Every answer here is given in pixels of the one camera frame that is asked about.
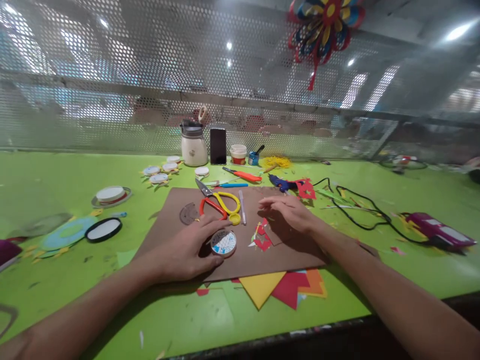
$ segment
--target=black phone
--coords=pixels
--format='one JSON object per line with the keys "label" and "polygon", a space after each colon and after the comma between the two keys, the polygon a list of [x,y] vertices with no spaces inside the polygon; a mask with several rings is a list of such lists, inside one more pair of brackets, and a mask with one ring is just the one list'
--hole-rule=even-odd
{"label": "black phone", "polygon": [[210,129],[210,164],[225,165],[227,163],[227,131]]}

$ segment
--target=bottle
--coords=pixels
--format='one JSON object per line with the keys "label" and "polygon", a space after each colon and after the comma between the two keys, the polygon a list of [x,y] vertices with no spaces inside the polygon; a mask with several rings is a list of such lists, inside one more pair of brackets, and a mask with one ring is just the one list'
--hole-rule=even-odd
{"label": "bottle", "polygon": [[209,159],[203,125],[190,119],[184,119],[180,127],[183,163],[191,167],[205,165]]}

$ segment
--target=colorful pinwheel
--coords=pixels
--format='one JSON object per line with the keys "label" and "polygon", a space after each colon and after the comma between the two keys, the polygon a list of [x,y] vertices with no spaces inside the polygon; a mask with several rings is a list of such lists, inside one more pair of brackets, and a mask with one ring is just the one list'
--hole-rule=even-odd
{"label": "colorful pinwheel", "polygon": [[308,87],[314,89],[317,67],[326,64],[333,51],[345,50],[351,39],[351,28],[357,28],[365,17],[362,0],[305,0],[296,13],[295,0],[290,5],[289,20],[300,24],[288,38],[295,49],[295,61],[313,57],[314,71]]}

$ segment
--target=brown cardboard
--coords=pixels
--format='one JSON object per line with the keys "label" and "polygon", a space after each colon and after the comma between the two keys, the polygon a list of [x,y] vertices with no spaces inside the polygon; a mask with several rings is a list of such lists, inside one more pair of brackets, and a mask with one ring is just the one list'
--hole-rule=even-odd
{"label": "brown cardboard", "polygon": [[[259,200],[280,195],[280,192],[274,187],[242,187],[221,189],[220,191],[239,197],[239,189],[243,192],[247,225],[232,225],[227,228],[236,235],[235,253],[225,259],[223,264],[211,273],[205,274],[200,280],[212,282],[287,270],[318,268],[328,262],[328,258],[322,253],[314,240],[292,229],[280,214],[274,215],[275,221],[269,221],[272,231],[268,231],[268,235],[276,245],[271,246],[265,252],[256,246],[248,247],[258,222],[263,220],[258,214]],[[183,229],[185,225],[180,221],[180,211],[188,203],[193,202],[196,206],[199,206],[202,199],[203,194],[199,189],[172,188],[158,214],[157,220],[135,257],[149,251],[158,243],[168,240]],[[223,200],[229,209],[235,207],[232,199],[223,197]],[[204,211],[207,215],[220,217],[220,213],[208,204],[205,204]]]}

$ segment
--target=red scissors handle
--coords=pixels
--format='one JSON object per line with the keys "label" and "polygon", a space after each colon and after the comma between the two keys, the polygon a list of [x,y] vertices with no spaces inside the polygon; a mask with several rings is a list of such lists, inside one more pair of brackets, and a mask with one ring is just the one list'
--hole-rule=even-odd
{"label": "red scissors handle", "polygon": [[210,205],[212,208],[214,208],[215,210],[217,210],[220,214],[222,214],[222,218],[220,220],[227,220],[227,217],[228,217],[228,214],[225,210],[223,210],[220,206],[217,206],[216,203],[214,203],[212,200],[210,200],[208,197],[204,197],[202,200],[201,200],[201,203],[200,203],[200,215],[203,215],[204,214],[204,205],[205,203],[207,203],[208,205]]}

